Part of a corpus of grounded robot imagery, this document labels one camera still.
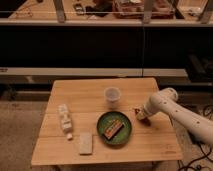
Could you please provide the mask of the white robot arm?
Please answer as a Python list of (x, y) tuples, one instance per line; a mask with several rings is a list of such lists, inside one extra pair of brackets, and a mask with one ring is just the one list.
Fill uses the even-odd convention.
[(177, 104), (177, 100), (178, 93), (175, 89), (162, 89), (148, 98), (136, 114), (136, 118), (142, 121), (158, 112), (163, 112), (199, 137), (204, 143), (213, 147), (213, 121), (182, 107)]

